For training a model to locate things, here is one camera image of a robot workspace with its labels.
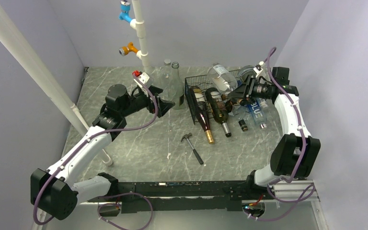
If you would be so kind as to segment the clear frosted wine bottle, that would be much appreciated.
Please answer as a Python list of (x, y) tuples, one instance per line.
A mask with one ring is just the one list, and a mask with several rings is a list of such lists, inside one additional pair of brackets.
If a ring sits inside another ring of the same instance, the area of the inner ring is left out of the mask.
[(173, 109), (180, 110), (184, 108), (184, 82), (179, 74), (179, 63), (171, 64), (171, 73), (168, 81), (168, 97), (175, 103)]

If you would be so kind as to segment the clear bottle white label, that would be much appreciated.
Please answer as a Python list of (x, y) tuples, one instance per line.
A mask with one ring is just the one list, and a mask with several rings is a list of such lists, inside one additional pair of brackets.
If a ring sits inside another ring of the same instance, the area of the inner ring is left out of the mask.
[[(208, 70), (207, 76), (211, 79), (214, 87), (221, 93), (221, 96), (228, 95), (235, 90), (239, 84), (234, 76), (229, 73), (221, 64), (217, 63)], [(247, 108), (246, 99), (230, 99), (235, 103)]]

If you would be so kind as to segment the round clear glass bottle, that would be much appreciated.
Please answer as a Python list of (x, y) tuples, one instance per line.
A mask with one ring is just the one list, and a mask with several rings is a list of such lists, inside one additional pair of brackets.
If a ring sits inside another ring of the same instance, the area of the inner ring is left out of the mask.
[(161, 67), (161, 73), (160, 73), (160, 87), (163, 89), (163, 97), (168, 98), (168, 86), (169, 86), (169, 80), (170, 80), (170, 74), (171, 74), (171, 60), (165, 59), (164, 64)]

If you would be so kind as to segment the clear bottle dark label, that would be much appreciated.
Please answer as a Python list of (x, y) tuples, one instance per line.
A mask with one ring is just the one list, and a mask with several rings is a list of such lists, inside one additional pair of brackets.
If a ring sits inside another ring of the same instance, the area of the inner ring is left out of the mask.
[(248, 77), (255, 78), (256, 72), (254, 71), (255, 66), (247, 65), (242, 67), (238, 72), (238, 78), (241, 83), (248, 80)]

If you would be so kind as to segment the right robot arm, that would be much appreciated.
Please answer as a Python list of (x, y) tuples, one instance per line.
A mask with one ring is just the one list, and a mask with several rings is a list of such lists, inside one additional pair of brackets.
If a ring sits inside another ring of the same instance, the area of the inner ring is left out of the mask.
[(282, 126), (283, 136), (269, 164), (255, 171), (254, 181), (245, 185), (245, 193), (251, 199), (263, 193), (263, 186), (308, 177), (321, 148), (320, 140), (313, 138), (305, 126), (299, 108), (299, 92), (296, 86), (290, 85), (288, 75), (289, 69), (285, 67), (268, 70), (262, 64), (245, 66), (238, 72), (241, 84), (228, 95), (241, 105), (257, 99), (271, 100)]

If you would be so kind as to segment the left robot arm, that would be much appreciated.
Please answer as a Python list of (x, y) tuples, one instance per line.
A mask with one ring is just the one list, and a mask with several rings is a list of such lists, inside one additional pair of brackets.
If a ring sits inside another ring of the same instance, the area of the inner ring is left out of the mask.
[(102, 197), (106, 201), (117, 198), (118, 180), (106, 173), (77, 182), (76, 179), (100, 150), (108, 146), (122, 132), (127, 131), (126, 117), (148, 109), (156, 117), (164, 116), (175, 103), (161, 99), (162, 89), (154, 86), (137, 86), (137, 94), (129, 94), (126, 86), (116, 84), (108, 89), (105, 104), (83, 138), (63, 158), (46, 170), (36, 169), (31, 175), (31, 203), (36, 224), (38, 210), (51, 218), (63, 220), (80, 203)]

